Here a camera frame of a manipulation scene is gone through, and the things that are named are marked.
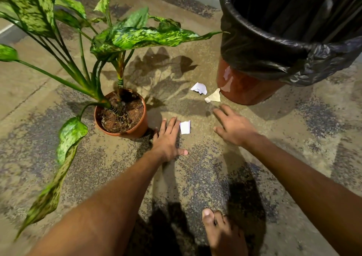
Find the person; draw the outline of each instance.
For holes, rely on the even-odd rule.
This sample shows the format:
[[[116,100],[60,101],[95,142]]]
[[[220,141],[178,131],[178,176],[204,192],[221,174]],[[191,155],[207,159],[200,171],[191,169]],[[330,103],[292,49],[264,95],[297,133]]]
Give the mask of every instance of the person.
[[[229,106],[214,110],[225,141],[251,152],[289,192],[301,210],[340,255],[362,255],[362,199],[260,135]],[[158,167],[177,156],[179,124],[166,119],[153,147],[89,199],[69,211],[29,252],[29,256],[123,255],[143,196]],[[202,221],[213,256],[246,256],[243,231],[219,211],[206,208]]]

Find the potted plant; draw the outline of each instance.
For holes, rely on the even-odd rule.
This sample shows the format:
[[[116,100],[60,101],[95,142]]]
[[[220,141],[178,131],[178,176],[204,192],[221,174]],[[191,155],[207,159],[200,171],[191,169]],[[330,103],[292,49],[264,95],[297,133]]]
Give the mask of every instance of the potted plant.
[[[123,89],[124,68],[134,49],[157,45],[177,46],[183,42],[209,39],[220,33],[212,32],[199,36],[192,31],[181,29],[180,23],[172,19],[149,15],[148,8],[135,11],[127,18],[113,24],[109,0],[100,0],[94,10],[102,12],[104,17],[88,19],[82,3],[75,0],[0,0],[0,17],[19,27],[45,48],[74,81],[62,79],[22,61],[16,50],[7,45],[0,45],[0,61],[21,63],[95,100],[84,106],[78,116],[70,118],[60,129],[60,141],[57,147],[59,169],[52,182],[41,192],[29,209],[17,237],[28,225],[38,222],[57,208],[66,173],[74,159],[79,142],[88,133],[87,126],[81,122],[82,114],[88,106],[96,106],[96,123],[108,134],[139,137],[145,133],[147,129],[145,102],[136,92]],[[159,22],[157,28],[145,27],[149,18]],[[70,55],[56,20],[75,28],[78,32],[82,69],[78,68]],[[92,22],[100,21],[106,22],[108,28],[98,34]],[[84,28],[92,29],[94,37],[91,38],[85,34]],[[91,71],[88,70],[84,59],[83,37],[92,42],[90,51],[97,58]],[[112,63],[117,71],[119,89],[103,95],[100,73],[107,62]],[[133,114],[132,117],[130,111],[135,109],[138,113],[136,116]],[[137,121],[132,121],[131,117],[136,117]],[[120,129],[115,130],[112,123],[117,124]]]

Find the houseplant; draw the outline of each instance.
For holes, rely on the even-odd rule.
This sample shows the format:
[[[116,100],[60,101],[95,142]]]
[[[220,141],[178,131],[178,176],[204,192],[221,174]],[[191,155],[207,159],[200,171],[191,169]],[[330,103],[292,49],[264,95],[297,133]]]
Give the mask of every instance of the houseplant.
[[[74,159],[79,142],[88,133],[87,126],[81,122],[86,107],[90,105],[101,107],[116,117],[122,117],[127,112],[124,105],[121,104],[121,98],[119,98],[119,104],[117,101],[111,102],[109,97],[103,95],[100,83],[103,66],[110,62],[115,67],[118,75],[117,96],[119,97],[125,91],[123,89],[123,71],[134,49],[156,45],[177,46],[183,42],[209,39],[220,33],[212,32],[199,36],[192,31],[181,29],[180,23],[174,20],[149,15],[148,8],[135,11],[124,20],[113,24],[109,11],[109,0],[100,0],[95,10],[102,12],[104,16],[88,19],[84,6],[75,0],[0,0],[0,17],[22,29],[45,48],[74,81],[62,79],[22,61],[16,50],[7,45],[0,45],[0,61],[21,63],[95,100],[84,106],[78,116],[70,118],[60,129],[60,141],[57,147],[59,169],[52,182],[47,185],[31,206],[17,237],[28,225],[38,222],[57,208],[66,173]],[[145,27],[149,18],[159,22],[157,28]],[[78,68],[70,55],[56,20],[71,26],[78,32],[82,70]],[[100,21],[106,22],[108,28],[98,34],[93,28],[92,22]],[[84,28],[92,29],[95,36],[89,37],[83,32]],[[91,72],[88,71],[84,59],[83,37],[92,42],[90,51],[97,58]]]

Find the person's left arm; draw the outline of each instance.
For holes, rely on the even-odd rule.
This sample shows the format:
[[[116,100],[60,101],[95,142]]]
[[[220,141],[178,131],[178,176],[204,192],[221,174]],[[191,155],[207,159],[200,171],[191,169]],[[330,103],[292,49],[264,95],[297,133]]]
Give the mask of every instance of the person's left arm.
[[[158,167],[185,149],[176,148],[180,121],[173,117],[153,137],[153,148],[101,190],[67,213],[28,256],[123,255],[138,209]]]

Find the trash bag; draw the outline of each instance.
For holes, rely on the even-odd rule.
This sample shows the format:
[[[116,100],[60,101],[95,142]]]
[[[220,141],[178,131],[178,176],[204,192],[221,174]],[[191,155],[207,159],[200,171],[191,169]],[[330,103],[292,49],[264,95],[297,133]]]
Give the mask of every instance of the trash bag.
[[[220,0],[222,58],[257,79],[308,86],[362,52],[362,0]]]

